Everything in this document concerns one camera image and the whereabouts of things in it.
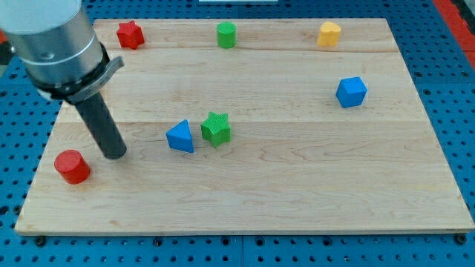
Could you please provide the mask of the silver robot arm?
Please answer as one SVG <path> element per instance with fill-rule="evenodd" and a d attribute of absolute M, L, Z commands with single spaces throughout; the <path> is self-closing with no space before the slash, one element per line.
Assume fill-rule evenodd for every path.
<path fill-rule="evenodd" d="M 1 30 L 47 98 L 76 105 L 124 65 L 108 57 L 80 0 L 1 0 Z"/>

